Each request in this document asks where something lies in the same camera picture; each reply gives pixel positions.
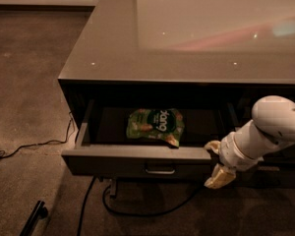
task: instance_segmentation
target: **floor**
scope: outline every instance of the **floor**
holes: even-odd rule
[[[57,77],[89,12],[0,11],[0,150],[65,140],[69,108]],[[32,235],[77,235],[90,176],[73,176],[60,153],[64,145],[23,148],[0,160],[0,235],[19,235],[37,201],[49,214]],[[163,216],[108,212],[92,187],[81,235],[265,235],[295,236],[295,189],[201,188],[179,209]],[[122,182],[107,203],[146,214],[176,207],[197,183]]]

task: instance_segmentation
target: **silver handle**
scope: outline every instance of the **silver handle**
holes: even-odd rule
[[[168,170],[168,171],[165,171],[165,170],[148,170],[148,169],[146,169],[147,174],[154,174],[154,175],[172,175],[172,174],[175,174],[175,172],[176,172],[175,169]]]

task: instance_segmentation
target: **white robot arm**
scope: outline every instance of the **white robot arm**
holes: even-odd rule
[[[219,141],[206,144],[219,154],[220,162],[205,185],[218,189],[236,178],[236,171],[255,166],[267,153],[295,144],[295,103],[280,96],[258,100],[252,109],[252,120]]]

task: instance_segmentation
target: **bag of chips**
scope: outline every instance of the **bag of chips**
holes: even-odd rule
[[[138,109],[128,119],[127,138],[164,140],[178,147],[185,125],[177,109]]]

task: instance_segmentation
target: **open drawer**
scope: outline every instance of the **open drawer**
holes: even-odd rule
[[[164,141],[128,139],[128,117],[134,110],[88,103],[75,148],[62,152],[73,174],[202,180],[211,173],[211,156],[203,146],[218,139],[218,110],[179,109],[185,130],[178,148]]]

